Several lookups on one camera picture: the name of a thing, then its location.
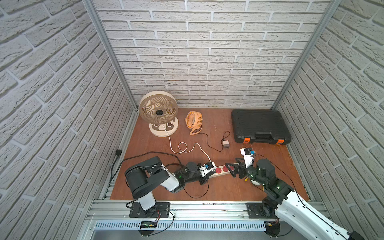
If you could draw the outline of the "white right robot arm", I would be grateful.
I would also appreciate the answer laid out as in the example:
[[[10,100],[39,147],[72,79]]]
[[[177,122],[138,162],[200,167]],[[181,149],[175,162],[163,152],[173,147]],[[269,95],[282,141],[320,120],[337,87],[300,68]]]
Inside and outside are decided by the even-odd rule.
[[[246,163],[228,164],[233,177],[247,177],[263,187],[267,197],[263,199],[275,216],[288,223],[308,240],[363,240],[356,231],[348,231],[308,204],[296,191],[276,175],[276,166],[268,159],[260,159],[257,165]]]

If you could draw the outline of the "beige raccoon desk fan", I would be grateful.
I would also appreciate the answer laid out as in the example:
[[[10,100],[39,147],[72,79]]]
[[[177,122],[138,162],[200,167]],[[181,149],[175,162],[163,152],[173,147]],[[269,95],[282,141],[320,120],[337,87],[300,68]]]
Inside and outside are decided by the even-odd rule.
[[[156,137],[169,137],[179,126],[176,99],[164,91],[152,91],[142,97],[139,104],[140,117],[149,123],[151,133]]]

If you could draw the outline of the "aluminium front rail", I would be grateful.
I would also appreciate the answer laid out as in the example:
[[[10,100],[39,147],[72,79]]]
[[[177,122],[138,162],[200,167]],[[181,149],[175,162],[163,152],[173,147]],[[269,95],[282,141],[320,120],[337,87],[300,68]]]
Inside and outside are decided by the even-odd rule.
[[[171,201],[145,218],[129,201],[95,200],[87,216],[88,235],[96,230],[265,231],[277,218],[253,212],[246,202]]]

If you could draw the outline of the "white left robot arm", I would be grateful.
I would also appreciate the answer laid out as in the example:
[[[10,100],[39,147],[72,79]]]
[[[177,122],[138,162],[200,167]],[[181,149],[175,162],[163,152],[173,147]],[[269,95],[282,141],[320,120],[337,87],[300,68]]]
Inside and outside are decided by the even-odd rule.
[[[157,187],[162,186],[171,193],[177,193],[189,183],[199,182],[204,185],[210,176],[216,173],[214,162],[203,165],[194,162],[178,165],[181,168],[172,173],[159,157],[153,157],[126,170],[126,184],[142,211],[153,210],[156,206],[153,190]]]

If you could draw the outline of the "black plastic tool case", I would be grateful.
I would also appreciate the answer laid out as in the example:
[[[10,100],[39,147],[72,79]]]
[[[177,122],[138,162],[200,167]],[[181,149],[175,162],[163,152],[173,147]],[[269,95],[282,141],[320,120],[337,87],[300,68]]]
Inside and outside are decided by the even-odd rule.
[[[287,145],[292,136],[278,111],[235,109],[231,112],[234,139],[237,143]]]

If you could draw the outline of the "beige red power strip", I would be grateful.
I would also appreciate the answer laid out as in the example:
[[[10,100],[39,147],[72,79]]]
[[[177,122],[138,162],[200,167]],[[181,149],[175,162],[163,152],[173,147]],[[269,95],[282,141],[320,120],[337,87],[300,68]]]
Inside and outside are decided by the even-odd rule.
[[[214,174],[212,174],[210,176],[210,178],[221,177],[221,176],[225,176],[225,175],[231,175],[229,169],[225,165],[217,166],[215,168]]]

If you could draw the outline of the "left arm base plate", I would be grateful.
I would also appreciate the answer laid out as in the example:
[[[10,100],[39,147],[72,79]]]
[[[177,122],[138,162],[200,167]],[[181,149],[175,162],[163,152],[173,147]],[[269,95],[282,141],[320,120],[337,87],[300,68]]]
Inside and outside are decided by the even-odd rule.
[[[130,206],[130,218],[168,218],[170,202],[157,202],[148,210],[143,210],[139,202],[133,202]]]

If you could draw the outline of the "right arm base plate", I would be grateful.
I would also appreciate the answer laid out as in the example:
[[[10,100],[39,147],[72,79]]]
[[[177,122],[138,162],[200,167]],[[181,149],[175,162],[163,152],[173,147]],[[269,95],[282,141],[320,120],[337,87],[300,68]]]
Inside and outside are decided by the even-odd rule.
[[[275,209],[266,203],[246,203],[249,219],[276,219]]]

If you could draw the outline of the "small orange desk fan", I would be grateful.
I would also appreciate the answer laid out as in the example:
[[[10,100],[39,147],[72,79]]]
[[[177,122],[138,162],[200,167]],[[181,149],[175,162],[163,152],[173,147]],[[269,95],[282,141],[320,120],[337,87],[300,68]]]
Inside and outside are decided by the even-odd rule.
[[[197,135],[202,131],[203,128],[203,116],[200,112],[190,111],[186,118],[185,122],[188,129],[190,129],[190,135]]]

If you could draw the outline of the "grey usb wall adapter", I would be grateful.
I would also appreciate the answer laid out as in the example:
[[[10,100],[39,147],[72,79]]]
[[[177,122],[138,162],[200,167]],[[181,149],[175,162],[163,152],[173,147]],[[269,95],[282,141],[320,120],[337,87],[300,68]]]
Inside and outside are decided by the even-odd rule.
[[[222,145],[224,149],[228,149],[230,147],[230,142],[228,140],[222,140]]]

